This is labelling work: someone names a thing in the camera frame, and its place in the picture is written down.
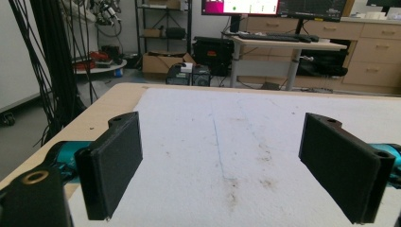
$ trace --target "keyboard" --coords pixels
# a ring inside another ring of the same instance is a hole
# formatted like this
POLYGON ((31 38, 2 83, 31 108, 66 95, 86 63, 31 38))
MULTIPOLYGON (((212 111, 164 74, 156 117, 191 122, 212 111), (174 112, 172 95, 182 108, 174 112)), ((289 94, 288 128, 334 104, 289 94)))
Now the keyboard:
POLYGON ((300 40, 293 37, 280 35, 255 35, 255 34, 238 34, 238 37, 243 40, 259 40, 259 41, 279 41, 298 43, 300 40))
POLYGON ((314 43, 319 41, 319 36, 316 35, 294 34, 294 33, 272 33, 272 32, 269 32, 268 35, 293 37, 296 39, 309 39, 311 42, 314 43))

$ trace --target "caster wheel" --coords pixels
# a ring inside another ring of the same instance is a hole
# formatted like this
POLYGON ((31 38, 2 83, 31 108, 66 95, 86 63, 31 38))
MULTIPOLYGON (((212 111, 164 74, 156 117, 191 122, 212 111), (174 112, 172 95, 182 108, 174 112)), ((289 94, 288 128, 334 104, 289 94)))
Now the caster wheel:
POLYGON ((8 126, 13 126, 15 124, 15 118, 12 113, 3 114, 3 123, 8 126))

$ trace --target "gray floor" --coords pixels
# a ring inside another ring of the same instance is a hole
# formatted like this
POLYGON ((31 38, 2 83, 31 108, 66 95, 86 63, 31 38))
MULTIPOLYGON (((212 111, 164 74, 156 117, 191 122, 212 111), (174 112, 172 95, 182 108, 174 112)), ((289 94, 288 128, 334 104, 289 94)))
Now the gray floor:
MULTIPOLYGON (((222 85, 227 87, 229 78, 224 81, 222 79, 222 77, 213 78, 211 86, 219 87, 219 85, 222 85)), ((134 69, 124 69, 124 74, 121 78, 115 78, 109 73, 104 73, 92 75, 92 80, 98 97, 101 97, 116 83, 120 82, 165 83, 163 80, 145 79, 141 72, 134 69)), ((81 93, 82 101, 89 106, 91 103, 89 83, 84 76, 79 76, 78 78, 78 89, 81 93)), ((44 128, 47 125, 39 100, 24 104, 12 110, 12 113, 15 117, 15 125, 11 127, 0 126, 0 181, 40 148, 40 145, 35 146, 35 144, 42 138, 44 128)))

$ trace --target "drawer handle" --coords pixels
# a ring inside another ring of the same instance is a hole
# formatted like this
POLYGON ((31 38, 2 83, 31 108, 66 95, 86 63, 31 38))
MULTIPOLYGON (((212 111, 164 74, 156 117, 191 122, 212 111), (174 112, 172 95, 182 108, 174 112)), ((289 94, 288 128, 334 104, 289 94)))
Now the drawer handle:
POLYGON ((280 26, 279 23, 266 23, 267 26, 280 26))
POLYGON ((378 68, 367 68, 366 72, 377 73, 379 70, 378 68))
POLYGON ((387 49, 387 48, 390 48, 390 46, 387 44, 377 44, 376 48, 386 48, 387 49))
POLYGON ((381 31, 383 35, 394 35, 395 31, 381 31))
POLYGON ((337 28, 334 26, 325 26, 324 29, 325 30, 337 30, 337 28))

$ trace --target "computer monitor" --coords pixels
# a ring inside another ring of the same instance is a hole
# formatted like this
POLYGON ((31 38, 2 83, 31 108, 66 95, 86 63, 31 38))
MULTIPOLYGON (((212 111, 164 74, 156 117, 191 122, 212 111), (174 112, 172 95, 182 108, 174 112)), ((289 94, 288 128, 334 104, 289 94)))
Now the computer monitor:
POLYGON ((281 17, 300 19, 296 33, 303 20, 339 22, 347 0, 280 0, 277 14, 281 17))
POLYGON ((278 0, 201 0, 201 14, 231 16, 230 31, 237 32, 241 15, 276 16, 278 2, 278 0))
POLYGON ((389 13, 390 8, 401 8, 401 0, 368 0, 366 6, 382 7, 382 12, 389 13))

